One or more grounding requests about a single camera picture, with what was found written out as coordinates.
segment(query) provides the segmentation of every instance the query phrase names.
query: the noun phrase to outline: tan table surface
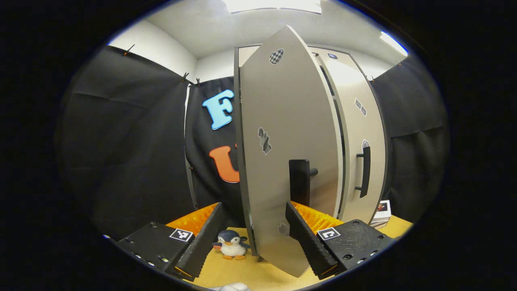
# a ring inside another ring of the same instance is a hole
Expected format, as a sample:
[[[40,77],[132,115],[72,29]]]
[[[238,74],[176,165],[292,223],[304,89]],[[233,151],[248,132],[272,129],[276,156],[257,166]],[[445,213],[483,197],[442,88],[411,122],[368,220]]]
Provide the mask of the tan table surface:
[[[392,215],[388,224],[379,231],[396,238],[404,234],[411,226],[412,223]],[[245,228],[230,227],[228,229],[235,230],[241,236],[248,236]],[[213,288],[241,282],[252,291],[291,291],[324,281],[318,279],[310,267],[301,277],[296,278],[266,261],[259,263],[258,258],[251,256],[251,252],[248,250],[246,259],[227,260],[222,258],[221,251],[212,249],[206,257],[199,278],[196,278],[193,284]]]

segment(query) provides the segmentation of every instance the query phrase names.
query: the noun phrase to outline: blue letter f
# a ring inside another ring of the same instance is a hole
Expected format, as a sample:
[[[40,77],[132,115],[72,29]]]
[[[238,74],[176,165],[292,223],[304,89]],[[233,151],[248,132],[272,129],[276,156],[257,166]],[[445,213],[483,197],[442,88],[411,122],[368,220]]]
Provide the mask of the blue letter f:
[[[207,99],[203,102],[203,106],[208,109],[208,112],[210,113],[210,116],[212,117],[212,129],[216,130],[219,129],[232,121],[231,116],[226,116],[224,114],[224,110],[226,110],[228,113],[232,112],[232,103],[230,103],[230,100],[228,98],[233,98],[234,94],[232,90],[224,90],[223,92],[217,94],[216,96]]]

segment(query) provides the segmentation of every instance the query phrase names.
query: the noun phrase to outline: penguin plush toy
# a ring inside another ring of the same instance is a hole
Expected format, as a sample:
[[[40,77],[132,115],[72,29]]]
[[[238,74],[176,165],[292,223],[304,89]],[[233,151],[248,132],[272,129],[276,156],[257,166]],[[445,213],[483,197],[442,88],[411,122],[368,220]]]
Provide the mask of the penguin plush toy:
[[[221,247],[221,253],[223,253],[223,258],[225,259],[245,259],[244,254],[246,253],[246,249],[250,248],[250,245],[247,243],[243,243],[243,241],[247,241],[247,237],[241,237],[234,230],[223,230],[218,235],[218,242],[214,242],[212,246],[214,248]]]

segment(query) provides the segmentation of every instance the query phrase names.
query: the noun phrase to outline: ceiling light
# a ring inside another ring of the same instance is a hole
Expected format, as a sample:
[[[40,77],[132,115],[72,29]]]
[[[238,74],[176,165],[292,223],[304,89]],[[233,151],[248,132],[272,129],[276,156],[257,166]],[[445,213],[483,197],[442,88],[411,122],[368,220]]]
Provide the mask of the ceiling light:
[[[223,0],[230,13],[255,9],[295,9],[322,13],[320,0]]]
[[[392,46],[394,49],[396,49],[398,52],[403,54],[404,56],[407,56],[407,51],[400,45],[400,43],[398,43],[391,36],[389,36],[389,34],[381,32],[381,39],[390,46]]]

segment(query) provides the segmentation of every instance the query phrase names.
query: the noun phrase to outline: black curtain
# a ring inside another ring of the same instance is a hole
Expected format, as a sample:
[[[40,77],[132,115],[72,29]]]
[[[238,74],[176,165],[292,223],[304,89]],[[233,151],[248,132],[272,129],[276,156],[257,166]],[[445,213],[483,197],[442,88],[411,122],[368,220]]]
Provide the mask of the black curtain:
[[[62,103],[62,175],[99,229],[119,240],[146,223],[194,210],[185,169],[188,82],[141,56],[106,46]]]
[[[233,169],[238,171],[235,120],[223,127],[213,130],[212,118],[203,102],[225,91],[233,91],[233,77],[226,77],[200,83],[190,87],[185,121],[185,145],[187,161],[192,169],[192,183],[197,206],[205,207],[215,202],[222,202],[229,217],[231,227],[246,227],[240,184],[224,181],[217,171],[214,159],[209,156],[213,149],[230,147],[230,160]],[[234,98],[228,99],[233,105]],[[227,116],[237,114],[235,110],[225,112]]]
[[[371,84],[390,139],[383,199],[390,200],[393,215],[414,222],[442,182],[450,146],[445,104],[412,54]]]

